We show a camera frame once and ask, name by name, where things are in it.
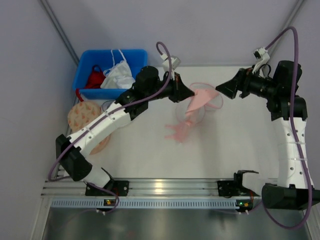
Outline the pink-trimmed mesh laundry bag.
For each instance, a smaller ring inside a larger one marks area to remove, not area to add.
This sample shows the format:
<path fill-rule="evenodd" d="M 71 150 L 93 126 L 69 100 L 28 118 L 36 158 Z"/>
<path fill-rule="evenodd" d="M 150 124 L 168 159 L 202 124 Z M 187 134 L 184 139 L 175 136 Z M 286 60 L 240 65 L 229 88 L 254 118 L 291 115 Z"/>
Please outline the pink-trimmed mesh laundry bag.
<path fill-rule="evenodd" d="M 195 95 L 177 104 L 175 116 L 179 122 L 184 122 L 193 115 L 195 124 L 198 124 L 203 120 L 206 112 L 214 112 L 222 108 L 223 97 L 213 85 L 194 82 L 189 88 Z"/>

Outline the pink bra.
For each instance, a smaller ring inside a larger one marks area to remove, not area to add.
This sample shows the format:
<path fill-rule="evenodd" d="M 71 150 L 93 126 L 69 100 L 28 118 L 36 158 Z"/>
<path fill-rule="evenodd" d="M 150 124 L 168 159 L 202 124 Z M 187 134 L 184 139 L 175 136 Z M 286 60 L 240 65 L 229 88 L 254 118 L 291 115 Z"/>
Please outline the pink bra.
<path fill-rule="evenodd" d="M 173 134 L 166 135 L 165 139 L 183 143 L 190 131 L 203 120 L 207 109 L 218 110 L 223 106 L 222 96 L 214 88 L 196 88 L 194 93 L 194 96 L 187 99 L 182 120 L 177 124 L 165 126 L 173 130 Z"/>

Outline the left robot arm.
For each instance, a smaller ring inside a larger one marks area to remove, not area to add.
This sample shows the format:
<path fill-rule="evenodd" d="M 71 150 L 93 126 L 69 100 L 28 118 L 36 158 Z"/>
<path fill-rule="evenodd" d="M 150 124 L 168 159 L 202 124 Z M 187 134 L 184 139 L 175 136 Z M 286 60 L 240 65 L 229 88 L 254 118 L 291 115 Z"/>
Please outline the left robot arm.
<path fill-rule="evenodd" d="M 57 137 L 57 161 L 73 181 L 84 181 L 110 190 L 111 175 L 87 160 L 92 150 L 114 131 L 130 124 L 146 111 L 150 101 L 168 98 L 179 103 L 194 94 L 178 73 L 166 71 L 161 80 L 157 68 L 145 66 L 137 74 L 132 87 L 120 94 L 100 116 L 69 136 L 62 134 Z"/>

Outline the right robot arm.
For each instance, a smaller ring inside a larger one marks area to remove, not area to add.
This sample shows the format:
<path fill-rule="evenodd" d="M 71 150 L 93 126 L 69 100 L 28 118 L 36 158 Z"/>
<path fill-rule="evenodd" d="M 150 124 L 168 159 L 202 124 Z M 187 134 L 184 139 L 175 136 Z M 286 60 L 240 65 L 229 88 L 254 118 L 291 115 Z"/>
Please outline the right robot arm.
<path fill-rule="evenodd" d="M 230 99 L 237 94 L 243 99 L 256 95 L 266 99 L 271 122 L 275 128 L 278 146 L 279 170 L 275 184 L 258 179 L 258 173 L 242 170 L 241 186 L 255 193 L 261 193 L 263 205 L 267 209 L 305 210 L 308 207 L 308 184 L 302 162 L 307 155 L 299 154 L 298 148 L 306 149 L 305 128 L 308 117 L 304 98 L 295 95 L 293 121 L 296 131 L 292 131 L 290 122 L 291 88 L 294 75 L 294 62 L 282 60 L 278 63 L 273 77 L 262 77 L 253 72 L 253 68 L 241 68 L 229 81 L 215 89 Z"/>

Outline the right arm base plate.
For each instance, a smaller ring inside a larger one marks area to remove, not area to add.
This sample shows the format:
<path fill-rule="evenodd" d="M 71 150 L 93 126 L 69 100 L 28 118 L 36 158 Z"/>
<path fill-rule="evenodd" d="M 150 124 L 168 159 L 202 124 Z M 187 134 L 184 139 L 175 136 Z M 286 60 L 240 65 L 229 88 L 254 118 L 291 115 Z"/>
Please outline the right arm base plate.
<path fill-rule="evenodd" d="M 249 197 L 250 191 L 237 183 L 235 180 L 217 181 L 218 195 L 224 198 Z"/>

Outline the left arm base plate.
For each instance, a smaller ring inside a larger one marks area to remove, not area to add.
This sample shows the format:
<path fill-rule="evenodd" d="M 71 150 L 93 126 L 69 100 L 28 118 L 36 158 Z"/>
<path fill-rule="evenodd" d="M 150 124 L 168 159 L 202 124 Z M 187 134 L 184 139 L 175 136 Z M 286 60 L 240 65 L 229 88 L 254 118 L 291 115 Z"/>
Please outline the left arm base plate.
<path fill-rule="evenodd" d="M 129 192 L 128 180 L 114 180 L 112 179 L 104 187 L 99 187 L 93 183 L 87 183 L 85 189 L 85 196 L 101 197 L 111 196 L 112 193 L 118 197 L 126 197 Z"/>

